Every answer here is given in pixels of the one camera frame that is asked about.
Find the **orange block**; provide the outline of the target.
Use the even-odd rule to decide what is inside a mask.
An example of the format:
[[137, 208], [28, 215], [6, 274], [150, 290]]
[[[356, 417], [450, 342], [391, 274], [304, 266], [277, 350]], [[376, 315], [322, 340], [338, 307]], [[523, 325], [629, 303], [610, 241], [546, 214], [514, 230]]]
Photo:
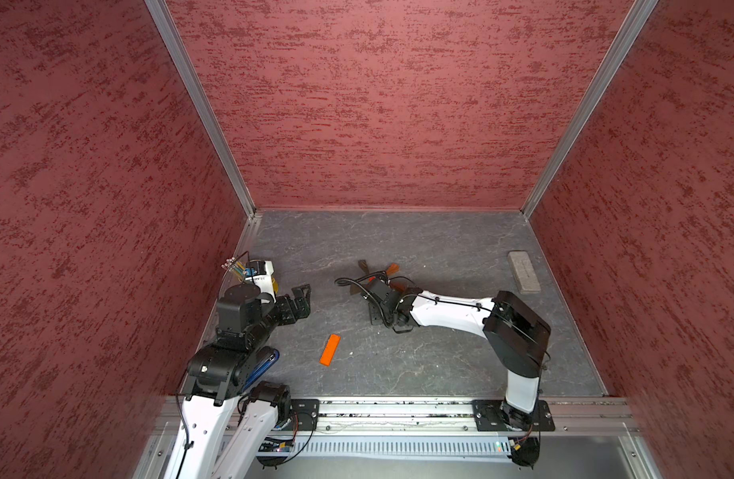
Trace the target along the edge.
[[325, 367], [329, 367], [334, 359], [334, 355], [339, 347], [341, 341], [340, 335], [329, 335], [325, 348], [323, 349], [322, 355], [319, 359], [319, 363]]

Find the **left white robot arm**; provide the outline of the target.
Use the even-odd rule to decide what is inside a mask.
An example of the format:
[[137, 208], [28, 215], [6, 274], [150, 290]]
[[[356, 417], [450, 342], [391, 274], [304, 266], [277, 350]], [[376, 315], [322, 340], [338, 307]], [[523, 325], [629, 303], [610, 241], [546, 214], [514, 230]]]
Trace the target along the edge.
[[215, 339], [187, 365], [166, 477], [243, 478], [271, 431], [293, 419], [288, 386], [251, 379], [271, 333], [308, 317], [310, 300], [309, 285], [281, 297], [253, 283], [225, 291]]

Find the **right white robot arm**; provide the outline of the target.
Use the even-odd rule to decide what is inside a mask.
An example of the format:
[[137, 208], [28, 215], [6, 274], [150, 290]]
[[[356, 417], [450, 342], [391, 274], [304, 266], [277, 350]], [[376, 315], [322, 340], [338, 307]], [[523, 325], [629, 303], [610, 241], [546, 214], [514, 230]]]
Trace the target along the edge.
[[397, 335], [437, 327], [486, 341], [507, 370], [498, 417], [510, 431], [529, 432], [536, 420], [544, 362], [551, 357], [549, 324], [510, 291], [464, 299], [401, 281], [386, 271], [371, 271], [358, 279], [339, 277], [334, 283], [365, 299], [370, 320]]

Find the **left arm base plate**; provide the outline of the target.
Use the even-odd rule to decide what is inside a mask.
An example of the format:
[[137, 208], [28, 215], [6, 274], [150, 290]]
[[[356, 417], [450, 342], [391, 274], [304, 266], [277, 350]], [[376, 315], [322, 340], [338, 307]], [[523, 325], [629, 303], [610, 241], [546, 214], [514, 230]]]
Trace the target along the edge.
[[279, 427], [279, 431], [313, 431], [317, 429], [319, 409], [321, 402], [313, 398], [293, 398], [291, 409]]

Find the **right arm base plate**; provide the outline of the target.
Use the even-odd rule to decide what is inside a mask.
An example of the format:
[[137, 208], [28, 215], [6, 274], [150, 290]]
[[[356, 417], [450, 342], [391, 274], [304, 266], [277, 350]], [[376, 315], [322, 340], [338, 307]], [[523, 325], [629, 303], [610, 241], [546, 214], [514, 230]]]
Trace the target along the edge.
[[475, 399], [471, 403], [473, 417], [479, 432], [506, 432], [525, 435], [536, 432], [555, 432], [556, 425], [548, 403], [538, 400], [532, 413], [504, 407], [503, 399]]

